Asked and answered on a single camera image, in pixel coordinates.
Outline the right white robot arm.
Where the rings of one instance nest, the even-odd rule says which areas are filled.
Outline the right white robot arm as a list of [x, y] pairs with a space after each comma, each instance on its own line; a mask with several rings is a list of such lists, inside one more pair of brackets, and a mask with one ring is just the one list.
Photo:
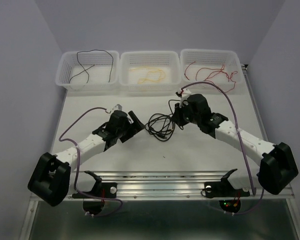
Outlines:
[[240, 129], [226, 116], [212, 112], [202, 94], [184, 89], [176, 95], [180, 101], [172, 115], [175, 124], [181, 128], [194, 124], [201, 132], [249, 157], [258, 165], [256, 178], [268, 193], [278, 195], [299, 174], [293, 152], [286, 143], [274, 144]]

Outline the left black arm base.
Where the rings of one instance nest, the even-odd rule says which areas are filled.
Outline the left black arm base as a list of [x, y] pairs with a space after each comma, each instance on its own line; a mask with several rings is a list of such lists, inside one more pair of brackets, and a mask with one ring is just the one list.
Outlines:
[[105, 217], [118, 209], [121, 204], [114, 199], [117, 198], [117, 186], [116, 182], [104, 182], [95, 183], [92, 189], [85, 192], [88, 195], [102, 198], [102, 200], [95, 199], [89, 200], [85, 195], [81, 193], [74, 193], [71, 195], [73, 199], [83, 200], [82, 208], [86, 215], [91, 217]]

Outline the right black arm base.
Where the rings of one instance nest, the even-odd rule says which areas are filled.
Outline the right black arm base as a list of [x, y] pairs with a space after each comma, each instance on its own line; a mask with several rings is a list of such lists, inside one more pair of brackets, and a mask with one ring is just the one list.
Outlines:
[[225, 214], [237, 215], [241, 209], [241, 198], [249, 197], [250, 191], [234, 189], [229, 183], [221, 181], [211, 181], [204, 184], [200, 194], [208, 199], [220, 198], [219, 208]]

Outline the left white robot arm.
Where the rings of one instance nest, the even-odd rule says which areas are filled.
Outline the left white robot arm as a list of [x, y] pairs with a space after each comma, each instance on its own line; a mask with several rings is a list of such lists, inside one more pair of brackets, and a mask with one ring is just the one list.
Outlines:
[[72, 170], [78, 170], [85, 161], [107, 151], [117, 141], [126, 142], [143, 129], [145, 125], [133, 111], [114, 110], [107, 122], [80, 143], [62, 152], [41, 155], [27, 184], [28, 190], [50, 206], [57, 206], [68, 194]]

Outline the right white plastic basket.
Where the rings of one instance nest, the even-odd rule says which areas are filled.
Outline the right white plastic basket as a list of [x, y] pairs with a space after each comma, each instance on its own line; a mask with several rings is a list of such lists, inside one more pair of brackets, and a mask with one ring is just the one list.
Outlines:
[[180, 52], [181, 84], [205, 81], [226, 94], [240, 95], [244, 75], [238, 55], [230, 50], [183, 49]]

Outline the white plastic basket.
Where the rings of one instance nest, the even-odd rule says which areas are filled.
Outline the white plastic basket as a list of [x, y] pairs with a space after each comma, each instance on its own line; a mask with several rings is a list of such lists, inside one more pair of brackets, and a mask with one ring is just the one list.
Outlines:
[[180, 59], [175, 51], [128, 51], [120, 56], [121, 90], [136, 93], [174, 91], [180, 85]]
[[65, 52], [55, 83], [71, 92], [112, 91], [118, 87], [120, 55], [115, 50]]
[[183, 49], [180, 52], [181, 84], [205, 81], [226, 94], [240, 95], [244, 75], [238, 55], [230, 50]]

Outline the middle white plastic basket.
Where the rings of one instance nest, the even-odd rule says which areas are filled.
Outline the middle white plastic basket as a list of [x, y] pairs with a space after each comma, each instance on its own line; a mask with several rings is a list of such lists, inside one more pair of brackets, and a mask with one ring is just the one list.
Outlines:
[[180, 85], [180, 59], [175, 51], [128, 51], [120, 56], [121, 90], [136, 93], [174, 91]]

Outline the left white plastic basket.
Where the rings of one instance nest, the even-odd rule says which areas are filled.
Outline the left white plastic basket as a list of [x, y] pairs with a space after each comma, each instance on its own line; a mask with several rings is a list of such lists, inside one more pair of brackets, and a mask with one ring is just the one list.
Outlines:
[[118, 87], [120, 55], [115, 50], [65, 52], [55, 83], [71, 92], [112, 91]]

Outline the aluminium front rail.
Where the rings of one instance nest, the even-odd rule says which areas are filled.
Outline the aluminium front rail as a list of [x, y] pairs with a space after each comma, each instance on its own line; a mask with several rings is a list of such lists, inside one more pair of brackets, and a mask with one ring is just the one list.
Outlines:
[[[207, 182], [217, 182], [226, 171], [100, 171], [95, 172], [102, 183], [117, 183], [116, 197], [122, 201], [198, 201], [208, 199], [201, 195]], [[92, 176], [80, 172], [77, 188], [90, 191], [95, 183]], [[291, 185], [279, 195], [264, 192], [263, 199], [293, 199]]]

